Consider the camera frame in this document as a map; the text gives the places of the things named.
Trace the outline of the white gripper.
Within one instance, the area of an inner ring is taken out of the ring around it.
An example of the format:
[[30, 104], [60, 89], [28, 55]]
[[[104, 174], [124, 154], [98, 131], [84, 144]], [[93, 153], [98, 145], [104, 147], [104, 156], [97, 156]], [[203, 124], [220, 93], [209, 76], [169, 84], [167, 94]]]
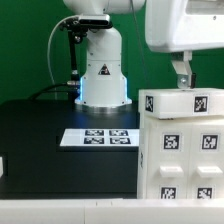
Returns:
[[224, 48], [224, 0], [147, 0], [145, 39], [151, 51], [174, 52], [177, 87], [193, 89], [191, 51]]

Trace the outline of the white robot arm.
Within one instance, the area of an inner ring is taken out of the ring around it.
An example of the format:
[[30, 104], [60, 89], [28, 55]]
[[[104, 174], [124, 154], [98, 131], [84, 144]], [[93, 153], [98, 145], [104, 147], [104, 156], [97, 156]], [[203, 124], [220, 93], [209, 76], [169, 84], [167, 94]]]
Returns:
[[112, 14], [145, 10], [145, 40], [154, 52], [172, 53], [177, 85], [194, 87], [190, 67], [195, 50], [224, 47], [224, 0], [63, 0], [72, 24], [87, 33], [87, 69], [75, 101], [89, 108], [129, 105], [121, 72], [121, 35]]

